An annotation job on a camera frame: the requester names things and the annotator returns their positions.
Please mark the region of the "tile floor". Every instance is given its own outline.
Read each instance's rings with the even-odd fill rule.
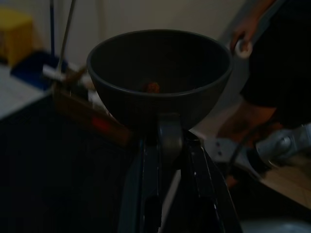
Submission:
[[[10,69],[0,65],[0,119],[12,114],[28,104],[46,96],[49,91],[41,91],[25,82],[10,76]],[[218,115],[208,116],[200,124],[209,130],[194,130],[202,138],[213,137],[225,119],[237,108],[239,101],[221,111]],[[311,180],[295,168],[271,171],[262,180],[264,184],[283,195],[311,209]]]

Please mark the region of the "black pants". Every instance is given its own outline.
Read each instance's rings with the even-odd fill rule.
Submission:
[[[257,106],[274,107],[280,123],[311,122],[311,26],[278,21],[255,44],[250,76],[241,91]]]

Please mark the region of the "dark gray bowl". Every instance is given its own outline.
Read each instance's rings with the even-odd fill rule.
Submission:
[[[178,113],[188,130],[217,102],[232,71],[232,57],[206,36],[147,30],[100,43],[89,54],[87,68],[103,103],[120,123],[148,131],[159,113]],[[159,84],[159,94],[143,92],[150,82]]]

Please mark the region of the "yellow box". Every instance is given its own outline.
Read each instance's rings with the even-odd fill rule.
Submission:
[[[0,58],[14,66],[32,52],[31,16],[0,7]]]

